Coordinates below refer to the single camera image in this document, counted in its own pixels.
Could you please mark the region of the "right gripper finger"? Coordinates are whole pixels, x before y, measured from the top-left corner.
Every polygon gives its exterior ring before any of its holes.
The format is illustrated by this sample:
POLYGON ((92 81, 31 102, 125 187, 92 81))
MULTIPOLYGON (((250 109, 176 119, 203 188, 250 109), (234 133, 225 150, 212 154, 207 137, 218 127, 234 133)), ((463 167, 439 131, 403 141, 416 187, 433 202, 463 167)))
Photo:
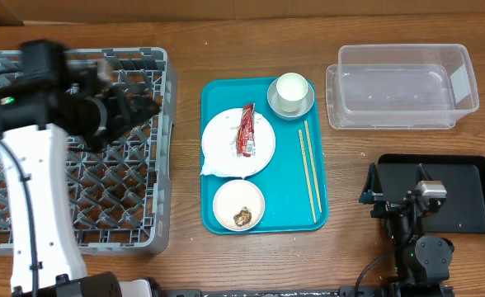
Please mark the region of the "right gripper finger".
POLYGON ((369 166, 365 186, 360 194, 362 204, 375 204, 383 198, 383 189, 379 179, 379 172, 374 163, 369 166))
POLYGON ((419 182, 430 182, 433 181, 433 178, 425 169, 422 163, 418 163, 416 167, 416 181, 419 182))

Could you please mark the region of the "brown food scrap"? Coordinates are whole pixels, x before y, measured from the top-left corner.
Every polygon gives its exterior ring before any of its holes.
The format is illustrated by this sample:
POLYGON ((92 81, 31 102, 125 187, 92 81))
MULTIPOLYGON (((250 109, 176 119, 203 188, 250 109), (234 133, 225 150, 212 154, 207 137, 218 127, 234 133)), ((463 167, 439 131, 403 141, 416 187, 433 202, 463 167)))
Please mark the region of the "brown food scrap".
POLYGON ((247 207, 242 207, 233 217, 236 226, 242 227, 250 224, 252 221, 252 212, 247 207))

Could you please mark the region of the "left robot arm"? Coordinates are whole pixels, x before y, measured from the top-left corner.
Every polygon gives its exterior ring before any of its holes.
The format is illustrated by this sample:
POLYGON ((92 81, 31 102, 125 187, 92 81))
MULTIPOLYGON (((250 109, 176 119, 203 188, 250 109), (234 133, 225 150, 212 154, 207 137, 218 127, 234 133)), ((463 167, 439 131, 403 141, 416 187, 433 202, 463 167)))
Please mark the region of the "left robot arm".
POLYGON ((145 69, 131 82, 104 62, 68 66, 52 40, 19 47, 0 87, 0 159, 12 221, 15 296, 159 296, 151 278, 89 276, 75 238, 66 176, 68 138, 97 153, 158 114, 145 69))

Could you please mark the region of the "white cup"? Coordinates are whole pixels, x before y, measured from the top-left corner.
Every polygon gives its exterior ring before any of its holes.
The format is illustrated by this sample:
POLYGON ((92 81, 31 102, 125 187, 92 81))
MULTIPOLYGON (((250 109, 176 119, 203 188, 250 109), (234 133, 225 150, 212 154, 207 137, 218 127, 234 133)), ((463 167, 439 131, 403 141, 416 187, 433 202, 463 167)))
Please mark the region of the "white cup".
POLYGON ((307 96, 308 82, 298 73, 285 73, 278 78, 276 91, 280 108, 285 112, 294 112, 307 96))

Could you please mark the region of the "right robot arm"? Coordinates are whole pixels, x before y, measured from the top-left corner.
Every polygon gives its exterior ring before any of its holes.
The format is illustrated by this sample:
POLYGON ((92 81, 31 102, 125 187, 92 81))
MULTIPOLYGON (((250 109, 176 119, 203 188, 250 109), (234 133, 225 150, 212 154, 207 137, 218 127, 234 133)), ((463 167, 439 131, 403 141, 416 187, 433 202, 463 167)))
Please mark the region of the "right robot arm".
POLYGON ((370 164, 359 202, 373 206, 370 215, 382 220, 393 249, 364 268, 355 282, 354 296, 454 297, 454 289, 443 284, 450 278, 454 244, 447 238, 424 234, 419 226, 422 218, 439 211, 446 196, 444 184, 433 180, 419 164, 415 188, 399 200, 390 200, 383 192, 377 166, 370 164), (367 272, 390 256, 394 257, 396 275, 379 287, 362 288, 367 272))

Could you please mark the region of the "red snack wrapper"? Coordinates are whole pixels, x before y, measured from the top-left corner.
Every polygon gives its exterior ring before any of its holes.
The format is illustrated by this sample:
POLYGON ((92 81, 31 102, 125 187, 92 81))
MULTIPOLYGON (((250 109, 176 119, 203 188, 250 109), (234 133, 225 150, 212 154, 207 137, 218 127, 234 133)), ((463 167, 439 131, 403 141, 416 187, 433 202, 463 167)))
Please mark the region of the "red snack wrapper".
POLYGON ((236 150, 239 157, 251 157, 254 154, 254 111, 255 104, 243 107, 236 137, 236 150))

